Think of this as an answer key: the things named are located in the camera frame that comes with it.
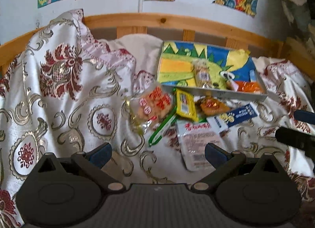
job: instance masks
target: barcode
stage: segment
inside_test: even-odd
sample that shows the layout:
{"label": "barcode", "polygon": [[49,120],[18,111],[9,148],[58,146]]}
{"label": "barcode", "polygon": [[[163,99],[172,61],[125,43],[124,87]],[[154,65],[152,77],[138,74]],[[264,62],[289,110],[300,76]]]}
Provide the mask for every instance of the barcode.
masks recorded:
{"label": "barcode", "polygon": [[209,74],[208,73],[200,73],[200,80],[209,81]]}
{"label": "barcode", "polygon": [[204,154],[195,154],[193,155],[193,159],[194,161],[202,161],[202,162],[207,161]]}
{"label": "barcode", "polygon": [[185,113],[189,113],[188,106],[185,104],[182,104],[182,111]]}

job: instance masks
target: blue and white package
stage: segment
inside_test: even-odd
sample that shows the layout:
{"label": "blue and white package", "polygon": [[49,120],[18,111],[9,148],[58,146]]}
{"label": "blue and white package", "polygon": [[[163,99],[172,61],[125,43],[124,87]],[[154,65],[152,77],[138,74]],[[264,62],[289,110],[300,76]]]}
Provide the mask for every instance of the blue and white package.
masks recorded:
{"label": "blue and white package", "polygon": [[249,103],[240,108],[234,109],[227,113],[222,113],[214,117],[207,117],[209,124],[217,133],[227,130],[229,127],[257,117],[257,113],[253,106]]}

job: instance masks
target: orange package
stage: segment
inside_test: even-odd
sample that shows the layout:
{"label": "orange package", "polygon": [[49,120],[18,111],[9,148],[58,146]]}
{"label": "orange package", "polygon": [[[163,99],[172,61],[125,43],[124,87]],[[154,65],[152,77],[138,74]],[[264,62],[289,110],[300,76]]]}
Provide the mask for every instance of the orange package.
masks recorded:
{"label": "orange package", "polygon": [[257,82],[235,81],[238,84],[237,91],[261,94],[261,88]]}
{"label": "orange package", "polygon": [[140,97],[130,100],[130,107],[136,125],[142,124],[143,128],[148,128],[165,118],[174,105],[169,95],[162,91],[161,85],[154,82]]}
{"label": "orange package", "polygon": [[230,110],[224,103],[220,102],[219,100],[211,97],[206,96],[205,98],[198,101],[200,107],[204,114],[207,116],[214,116],[224,112],[228,112]]}

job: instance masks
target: circular pad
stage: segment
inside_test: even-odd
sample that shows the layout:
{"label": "circular pad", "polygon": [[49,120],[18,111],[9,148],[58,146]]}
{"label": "circular pad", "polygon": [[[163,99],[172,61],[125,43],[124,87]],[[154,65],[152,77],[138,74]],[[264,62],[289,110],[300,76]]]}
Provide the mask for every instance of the circular pad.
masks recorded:
{"label": "circular pad", "polygon": [[221,183],[215,193],[228,216],[251,225],[278,225],[299,211],[301,196],[294,183],[273,172],[237,176]]}
{"label": "circular pad", "polygon": [[69,173],[40,173],[28,184],[16,204],[25,222],[40,227],[76,224],[88,218],[101,201],[97,184]]}

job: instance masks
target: snack package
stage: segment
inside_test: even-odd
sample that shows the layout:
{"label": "snack package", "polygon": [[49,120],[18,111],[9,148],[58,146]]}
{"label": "snack package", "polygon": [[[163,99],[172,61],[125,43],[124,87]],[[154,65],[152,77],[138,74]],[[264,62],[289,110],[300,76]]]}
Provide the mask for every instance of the snack package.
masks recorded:
{"label": "snack package", "polygon": [[238,88],[239,88],[239,85],[232,79],[229,79],[227,82],[226,82],[226,87],[227,89],[229,90],[232,90],[232,91],[237,91]]}
{"label": "snack package", "polygon": [[212,82],[209,74],[207,62],[205,60],[197,59],[193,61],[194,75],[196,80],[196,86],[201,88],[212,87]]}
{"label": "snack package", "polygon": [[202,109],[203,113],[207,116],[214,116],[220,113],[228,112],[230,110],[224,103],[220,102],[211,96],[206,96],[198,100],[198,104]]}
{"label": "snack package", "polygon": [[260,86],[257,82],[235,81],[238,84],[237,91],[261,94]]}
{"label": "snack package", "polygon": [[193,121],[198,121],[196,106],[194,102],[194,97],[187,92],[180,89],[175,89],[175,104],[176,104],[176,114],[188,118]]}
{"label": "snack package", "polygon": [[163,137],[164,133],[174,124],[176,121],[176,107],[170,112],[170,114],[163,120],[159,127],[149,138],[149,147],[156,145]]}
{"label": "snack package", "polygon": [[234,109],[214,117],[208,117],[207,121],[217,133],[228,130],[229,127],[257,117],[257,113],[249,103],[240,108]]}
{"label": "snack package", "polygon": [[141,126],[143,133],[165,118],[174,107],[170,96],[162,91],[160,83],[154,82],[140,97],[130,100],[130,110],[136,126]]}
{"label": "snack package", "polygon": [[212,142],[219,147],[223,146],[221,137],[213,130],[211,124],[177,120],[176,127],[186,168],[189,171],[211,168],[212,165],[206,160],[204,155],[207,143]]}

